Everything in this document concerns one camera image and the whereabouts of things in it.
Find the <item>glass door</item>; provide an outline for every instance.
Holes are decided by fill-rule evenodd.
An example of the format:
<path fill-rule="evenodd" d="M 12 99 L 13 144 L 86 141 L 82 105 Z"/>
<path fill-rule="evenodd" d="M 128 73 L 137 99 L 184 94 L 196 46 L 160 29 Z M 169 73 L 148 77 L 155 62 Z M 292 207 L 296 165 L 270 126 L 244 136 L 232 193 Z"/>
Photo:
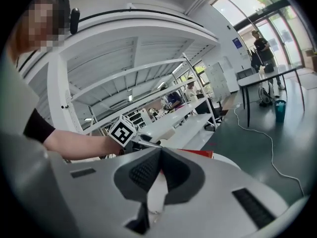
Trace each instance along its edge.
<path fill-rule="evenodd" d="M 260 34 L 265 38 L 269 44 L 270 49 L 273 51 L 277 65 L 287 65 L 288 64 L 288 55 L 284 52 L 279 37 L 275 34 L 272 26 L 269 22 L 264 19 L 256 24 L 257 28 L 260 31 Z"/>
<path fill-rule="evenodd" d="M 302 60 L 300 53 L 298 51 L 297 44 L 292 36 L 292 33 L 288 29 L 285 21 L 279 14 L 275 14 L 269 18 L 273 27 L 277 30 L 280 39 L 282 40 L 282 45 L 285 47 L 289 60 L 293 65 L 302 65 Z"/>

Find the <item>trash can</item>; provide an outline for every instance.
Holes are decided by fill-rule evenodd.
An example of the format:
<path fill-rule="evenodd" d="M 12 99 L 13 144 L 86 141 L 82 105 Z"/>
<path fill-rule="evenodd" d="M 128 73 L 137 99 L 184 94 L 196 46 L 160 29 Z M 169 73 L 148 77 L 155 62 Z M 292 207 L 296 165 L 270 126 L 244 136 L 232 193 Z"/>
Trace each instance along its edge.
<path fill-rule="evenodd" d="M 286 111 L 286 101 L 276 101 L 275 102 L 275 116 L 276 122 L 284 122 Z"/>

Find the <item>black shirt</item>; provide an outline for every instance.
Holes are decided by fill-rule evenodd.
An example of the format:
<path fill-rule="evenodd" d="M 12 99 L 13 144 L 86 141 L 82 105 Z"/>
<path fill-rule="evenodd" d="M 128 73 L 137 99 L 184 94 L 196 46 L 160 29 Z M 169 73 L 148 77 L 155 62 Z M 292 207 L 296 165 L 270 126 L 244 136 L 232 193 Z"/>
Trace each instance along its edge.
<path fill-rule="evenodd" d="M 45 139 L 55 130 L 47 121 L 45 121 L 36 109 L 32 112 L 23 134 L 32 139 L 40 141 L 42 144 Z"/>
<path fill-rule="evenodd" d="M 262 49 L 265 48 L 265 45 L 267 44 L 267 40 L 264 39 L 264 38 L 259 38 L 258 40 L 256 40 L 254 42 L 254 46 L 256 46 L 257 48 L 257 51 L 259 53 L 259 56 L 260 58 L 262 59 L 262 61 L 267 61 L 267 60 L 270 60 L 274 57 L 271 49 L 267 49 L 267 50 L 264 50 L 264 51 L 261 51 Z"/>

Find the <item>black headphones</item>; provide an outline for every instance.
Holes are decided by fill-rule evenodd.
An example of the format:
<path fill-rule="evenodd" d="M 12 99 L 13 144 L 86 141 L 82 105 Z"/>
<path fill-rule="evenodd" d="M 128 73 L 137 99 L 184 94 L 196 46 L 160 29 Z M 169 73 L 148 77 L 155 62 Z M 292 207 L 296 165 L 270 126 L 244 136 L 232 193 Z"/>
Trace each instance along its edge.
<path fill-rule="evenodd" d="M 69 30 L 71 34 L 77 33 L 79 17 L 80 17 L 79 9 L 73 8 L 70 14 L 70 25 L 69 25 Z"/>

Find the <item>red object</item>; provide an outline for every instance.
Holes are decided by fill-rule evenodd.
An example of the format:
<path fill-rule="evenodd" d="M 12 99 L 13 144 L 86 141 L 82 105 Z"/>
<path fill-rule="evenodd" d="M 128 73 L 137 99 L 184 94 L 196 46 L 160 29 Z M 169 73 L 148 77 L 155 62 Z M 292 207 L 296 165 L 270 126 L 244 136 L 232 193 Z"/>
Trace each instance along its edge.
<path fill-rule="evenodd" d="M 180 109 L 180 108 L 182 108 L 184 106 L 185 106 L 185 104 L 182 104 L 182 105 L 178 106 L 177 108 L 175 108 L 175 110 L 178 110 L 178 109 Z"/>
<path fill-rule="evenodd" d="M 212 158 L 212 156 L 213 156 L 213 151 L 201 151 L 201 150 L 198 151 L 198 150 L 186 150 L 186 149 L 179 149 L 179 150 L 191 152 L 191 153 L 196 153 L 196 154 L 205 156 L 207 158 Z"/>

